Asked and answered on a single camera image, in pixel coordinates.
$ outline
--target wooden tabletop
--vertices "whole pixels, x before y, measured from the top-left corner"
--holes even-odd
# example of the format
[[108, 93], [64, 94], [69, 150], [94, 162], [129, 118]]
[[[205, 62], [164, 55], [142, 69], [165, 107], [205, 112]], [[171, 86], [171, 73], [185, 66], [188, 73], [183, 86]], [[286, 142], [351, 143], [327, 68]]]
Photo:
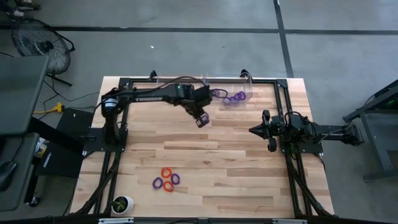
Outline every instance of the wooden tabletop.
[[[99, 95], [117, 87], [119, 78], [104, 77]], [[311, 119], [303, 79], [287, 80], [293, 109]], [[269, 152], [268, 142], [248, 131], [261, 123], [265, 109], [271, 116], [276, 115], [274, 87], [270, 84], [253, 85], [253, 97], [246, 106], [225, 107], [213, 101], [205, 108], [211, 122], [203, 128], [197, 128], [182, 107], [162, 102], [132, 104], [127, 119], [129, 138], [122, 153], [115, 190], [115, 196], [128, 195], [134, 200], [128, 216], [294, 217], [284, 155], [280, 150]], [[101, 128], [103, 123], [97, 110], [93, 127]], [[103, 157], [103, 152], [95, 152], [83, 161], [71, 212], [78, 210], [97, 187]], [[325, 209], [333, 213], [319, 158], [304, 154], [303, 163], [308, 187]], [[181, 184], [173, 193], [152, 188], [152, 181], [160, 177], [162, 167], [171, 167], [181, 177]], [[108, 188], [104, 191], [103, 207], [107, 192]], [[298, 194], [304, 210], [302, 194]]]

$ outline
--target yellow extension cord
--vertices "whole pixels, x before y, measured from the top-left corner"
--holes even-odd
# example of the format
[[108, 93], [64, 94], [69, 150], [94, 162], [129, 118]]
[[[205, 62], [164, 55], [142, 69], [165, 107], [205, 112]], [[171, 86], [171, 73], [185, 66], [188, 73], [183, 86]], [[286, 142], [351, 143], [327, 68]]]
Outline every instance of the yellow extension cord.
[[63, 106], [63, 104], [61, 102], [58, 102], [57, 105], [55, 105], [51, 110], [46, 110], [46, 111], [34, 111], [33, 113], [51, 113], [51, 112], [58, 112], [58, 113], [62, 113], [63, 109], [65, 107]]

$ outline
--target concrete floor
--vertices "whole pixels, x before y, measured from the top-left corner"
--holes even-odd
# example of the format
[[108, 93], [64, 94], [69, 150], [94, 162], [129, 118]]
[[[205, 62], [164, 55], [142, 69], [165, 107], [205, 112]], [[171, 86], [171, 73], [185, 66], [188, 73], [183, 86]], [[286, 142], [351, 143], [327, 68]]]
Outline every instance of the concrete floor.
[[[280, 6], [286, 29], [398, 29], [397, 1], [280, 0]], [[65, 26], [277, 28], [272, 0], [43, 0], [42, 10], [31, 13], [51, 25]], [[151, 70], [160, 75], [200, 75], [236, 74], [246, 68], [255, 77], [286, 77], [278, 34], [62, 34], [76, 46], [70, 68], [60, 75], [74, 86], [56, 86], [67, 98], [98, 91], [105, 75], [148, 75]], [[9, 30], [0, 31], [0, 51], [18, 55], [9, 36]], [[294, 75], [305, 79], [314, 120], [343, 124], [343, 115], [396, 80], [396, 42], [398, 35], [288, 35]], [[37, 108], [42, 109], [42, 102], [52, 95], [44, 86]], [[93, 95], [67, 106], [92, 106], [96, 99]], [[44, 121], [56, 126], [59, 119], [50, 114]], [[397, 223], [398, 180], [362, 181], [364, 174], [377, 171], [373, 149], [368, 144], [322, 144], [335, 213]], [[0, 219], [61, 215], [75, 182], [43, 178], [38, 207], [21, 204], [14, 212], [0, 213]]]

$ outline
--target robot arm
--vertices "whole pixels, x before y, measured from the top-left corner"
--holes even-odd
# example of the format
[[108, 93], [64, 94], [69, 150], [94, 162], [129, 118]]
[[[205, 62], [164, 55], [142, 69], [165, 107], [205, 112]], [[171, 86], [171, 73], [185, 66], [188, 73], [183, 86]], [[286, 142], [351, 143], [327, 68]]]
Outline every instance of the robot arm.
[[165, 87], [132, 90], [113, 88], [101, 97], [101, 113], [105, 118], [103, 141], [107, 145], [119, 144], [120, 135], [117, 126], [118, 114], [130, 103], [164, 101], [171, 105], [182, 106], [196, 120], [199, 128], [209, 123], [209, 117], [203, 107], [212, 101], [210, 86], [197, 90], [193, 85], [171, 83]]
[[291, 112], [289, 122], [281, 121], [278, 116], [271, 117], [268, 110], [262, 112], [262, 123], [249, 131], [269, 140], [268, 150], [276, 151], [277, 143], [273, 136], [280, 136], [281, 142], [292, 144], [320, 144], [323, 140], [341, 141], [358, 146], [363, 143], [360, 130], [354, 124], [344, 126], [319, 125], [311, 122], [297, 112]]

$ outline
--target clear plastic container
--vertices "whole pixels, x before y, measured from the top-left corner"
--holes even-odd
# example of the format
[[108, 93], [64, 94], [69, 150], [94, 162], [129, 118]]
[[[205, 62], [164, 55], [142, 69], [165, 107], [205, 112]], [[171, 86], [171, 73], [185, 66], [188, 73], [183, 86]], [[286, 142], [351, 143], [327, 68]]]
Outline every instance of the clear plastic container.
[[203, 75], [202, 80], [210, 85], [213, 101], [220, 101], [224, 106], [244, 106], [253, 95], [252, 78], [248, 72], [240, 75], [209, 73]]

